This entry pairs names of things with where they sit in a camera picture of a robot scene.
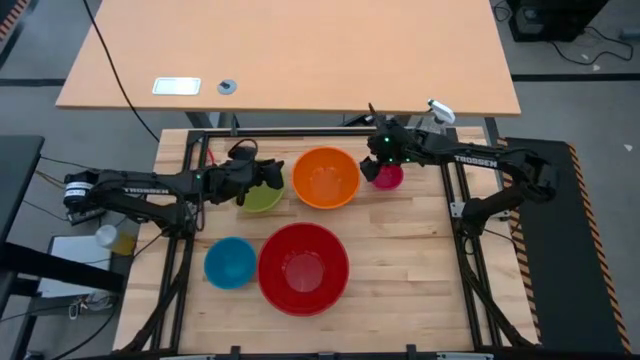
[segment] light wood desk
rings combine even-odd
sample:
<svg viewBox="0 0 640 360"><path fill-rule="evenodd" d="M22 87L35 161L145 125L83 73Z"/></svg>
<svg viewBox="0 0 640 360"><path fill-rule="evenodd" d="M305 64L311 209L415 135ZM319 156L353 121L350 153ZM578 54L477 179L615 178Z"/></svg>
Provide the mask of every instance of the light wood desk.
<svg viewBox="0 0 640 360"><path fill-rule="evenodd" d="M139 109L520 114L488 0L104 0L96 18ZM196 96L152 94L158 77L202 79ZM221 95L225 79L238 84ZM63 108L127 108L96 32Z"/></svg>
<svg viewBox="0 0 640 360"><path fill-rule="evenodd" d="M458 134L460 141L485 143L481 128L460 128ZM186 136L187 130L163 132L156 172L180 171ZM237 140L211 140L217 162L226 159ZM256 140L260 157L285 160L283 173L289 182L295 160L311 147L337 146L358 160L368 155L366 138L360 136ZM472 349L440 169L415 164L404 169L404 183L394 191L375 190L362 177L354 200L335 210L305 205L290 186L280 203L264 214L245 214L232 203L208 205L206 228L196 236L179 353L228 353L231 345L240 345L243 353L401 352L406 344L416 344L418 351ZM472 196L497 191L493 171L471 166L466 171ZM204 257L217 240L245 237L259 251L278 228L299 221L333 231L349 256L346 291L325 313L310 318L285 315L264 299L256 279L232 291L207 282ZM487 227L509 235L506 223L490 220ZM138 246L158 232L155 225L143 225ZM536 341L513 245L489 233L481 242L496 303L526 338ZM128 343L155 307L166 248L166 241L158 241L135 259L114 348ZM168 313L164 346L173 311ZM486 320L479 314L483 338L488 339Z"/></svg>

